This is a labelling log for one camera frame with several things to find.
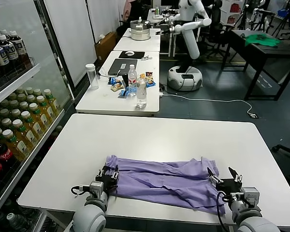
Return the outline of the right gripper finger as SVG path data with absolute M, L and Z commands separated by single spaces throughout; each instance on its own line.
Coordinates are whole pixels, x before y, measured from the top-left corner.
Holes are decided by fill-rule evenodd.
M 242 175 L 239 175 L 236 170 L 231 167 L 228 167 L 231 176 L 233 177 L 234 181 L 242 181 Z
M 209 181 L 212 183 L 212 184 L 221 184 L 223 183 L 223 180 L 219 179 L 213 172 L 212 170 L 207 167 L 207 171 L 208 171 L 208 178 L 209 178 Z

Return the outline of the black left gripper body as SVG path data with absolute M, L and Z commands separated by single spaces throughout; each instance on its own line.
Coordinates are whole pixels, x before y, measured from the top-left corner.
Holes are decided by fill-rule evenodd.
M 118 187 L 118 178 L 114 178 L 112 175 L 96 175 L 95 181 L 103 182 L 104 191 L 112 191 Z

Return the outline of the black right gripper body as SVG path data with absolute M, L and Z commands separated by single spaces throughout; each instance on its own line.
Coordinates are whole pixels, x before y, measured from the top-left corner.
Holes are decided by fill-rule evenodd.
M 242 188 L 242 182 L 235 181 L 234 179 L 222 179 L 222 182 L 216 183 L 216 190 L 224 193 L 237 193 Z

